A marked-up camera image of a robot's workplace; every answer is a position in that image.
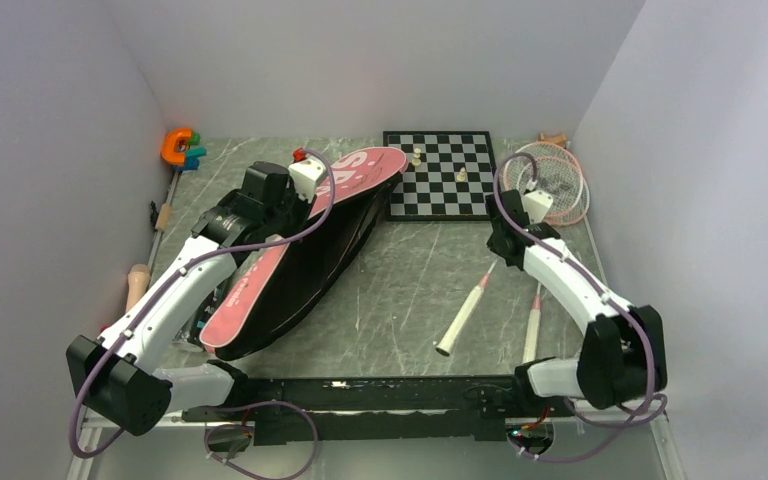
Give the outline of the pink racket bag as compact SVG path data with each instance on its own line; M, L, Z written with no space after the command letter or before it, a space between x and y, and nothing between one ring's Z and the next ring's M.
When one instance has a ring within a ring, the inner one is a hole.
M289 333L350 266L409 166L395 147L368 147L336 161L308 221L305 238L267 249L239 278L199 339L219 359L250 355Z

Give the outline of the black shuttlecock tube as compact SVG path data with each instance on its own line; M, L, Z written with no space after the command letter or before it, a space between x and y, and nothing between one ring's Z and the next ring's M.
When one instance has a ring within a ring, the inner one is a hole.
M203 352L200 335L207 321L227 296L230 279L223 280L199 304L193 315L185 322L173 339L173 345L187 352Z

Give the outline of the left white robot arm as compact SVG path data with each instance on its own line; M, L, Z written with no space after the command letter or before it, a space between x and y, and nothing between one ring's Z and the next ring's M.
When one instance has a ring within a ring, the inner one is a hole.
M78 409L143 435L169 411L208 406L232 420L247 406L239 374L207 363L163 369L166 348L217 286L250 252L300 239L316 191L333 174L323 161L288 167L255 162L240 187L205 211L176 260L145 295L97 338L80 335L67 349Z

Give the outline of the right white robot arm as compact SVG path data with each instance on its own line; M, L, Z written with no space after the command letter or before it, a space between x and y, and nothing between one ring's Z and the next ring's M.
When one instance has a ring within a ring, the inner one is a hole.
M659 312L611 292L552 226L531 222L516 191L490 194L485 203L492 226L488 249L538 281L583 335L574 358L549 356L515 368L515 409L534 415L563 397L606 409L662 392L668 373Z

